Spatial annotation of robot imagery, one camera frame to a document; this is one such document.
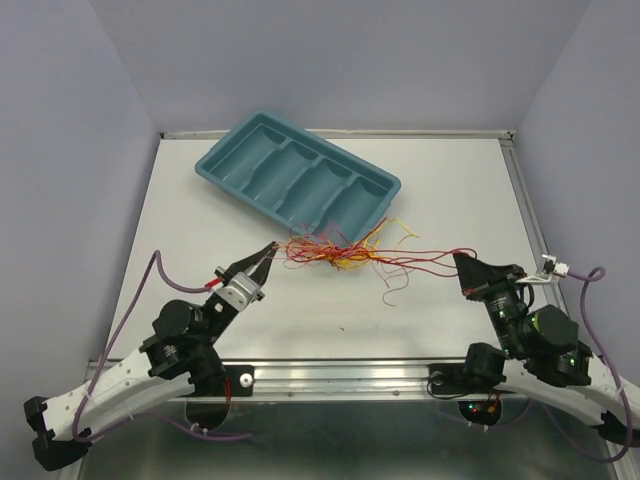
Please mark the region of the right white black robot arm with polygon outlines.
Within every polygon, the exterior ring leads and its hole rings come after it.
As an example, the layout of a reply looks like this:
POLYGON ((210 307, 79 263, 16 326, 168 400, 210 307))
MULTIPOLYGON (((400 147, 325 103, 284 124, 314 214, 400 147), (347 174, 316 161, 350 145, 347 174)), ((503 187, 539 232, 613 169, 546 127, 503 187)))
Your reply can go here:
POLYGON ((624 448, 639 445, 639 388, 610 366, 602 350, 579 338, 579 325, 561 308, 532 309, 524 291, 570 275, 567 264, 544 255, 533 275, 522 267, 490 265, 466 253, 453 259, 462 295, 484 305, 499 345, 473 343, 460 366, 472 390, 498 388, 526 395, 580 419, 624 448))

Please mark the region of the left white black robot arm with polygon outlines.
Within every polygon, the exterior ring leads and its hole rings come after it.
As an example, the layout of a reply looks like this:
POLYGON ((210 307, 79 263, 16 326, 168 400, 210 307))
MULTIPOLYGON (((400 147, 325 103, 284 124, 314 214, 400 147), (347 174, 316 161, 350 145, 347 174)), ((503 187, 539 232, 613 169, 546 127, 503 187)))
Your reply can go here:
POLYGON ((263 299, 277 250, 271 242, 216 269, 214 279, 195 290, 207 297, 201 304, 167 302, 152 323, 152 335, 111 367, 105 363, 116 340, 109 339, 84 384, 27 400, 24 414, 40 466, 56 471, 77 462, 106 434, 169 399, 217 389, 229 398, 233 383, 214 345, 240 313, 263 299))

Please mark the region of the teal plastic compartment tray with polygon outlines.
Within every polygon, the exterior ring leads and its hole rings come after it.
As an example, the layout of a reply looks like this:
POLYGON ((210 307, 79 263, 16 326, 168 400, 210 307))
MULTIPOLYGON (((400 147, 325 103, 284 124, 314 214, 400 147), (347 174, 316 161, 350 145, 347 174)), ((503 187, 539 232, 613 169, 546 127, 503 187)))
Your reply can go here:
POLYGON ((369 234, 401 189, 395 175, 266 111, 232 128, 195 171, 291 234, 340 246, 369 234))

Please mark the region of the aluminium table edge frame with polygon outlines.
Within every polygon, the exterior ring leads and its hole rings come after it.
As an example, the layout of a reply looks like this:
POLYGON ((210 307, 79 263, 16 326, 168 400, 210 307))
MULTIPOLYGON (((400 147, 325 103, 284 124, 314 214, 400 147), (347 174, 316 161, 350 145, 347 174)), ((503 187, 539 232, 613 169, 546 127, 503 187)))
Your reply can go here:
MULTIPOLYGON (((381 235, 386 248, 470 247, 495 265, 533 272, 539 255, 507 144, 498 139, 344 138, 338 146, 399 178, 381 235)), ((189 286, 288 232, 195 172, 207 140, 161 143, 136 245, 159 250, 170 276, 189 286)), ((484 308, 465 300, 456 279, 414 272, 386 279, 371 266, 337 271, 277 262, 266 297, 242 328, 297 322, 315 329, 378 333, 393 327, 468 324, 487 328, 484 308)))

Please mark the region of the aluminium front mounting rail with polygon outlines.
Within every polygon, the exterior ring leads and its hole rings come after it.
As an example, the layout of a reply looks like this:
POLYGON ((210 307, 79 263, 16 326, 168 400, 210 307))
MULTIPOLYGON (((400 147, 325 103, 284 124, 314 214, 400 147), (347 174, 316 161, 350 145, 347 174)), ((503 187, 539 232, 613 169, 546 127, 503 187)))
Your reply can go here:
MULTIPOLYGON (((461 358, 414 360, 229 361, 226 377, 231 400, 242 402, 330 402, 426 399, 427 378, 444 367, 460 365, 461 358)), ((224 404, 219 379, 203 386, 189 383, 189 375, 173 380, 150 377, 144 356, 122 360, 99 375, 93 389, 82 393, 93 408, 149 409, 165 401, 224 404)))

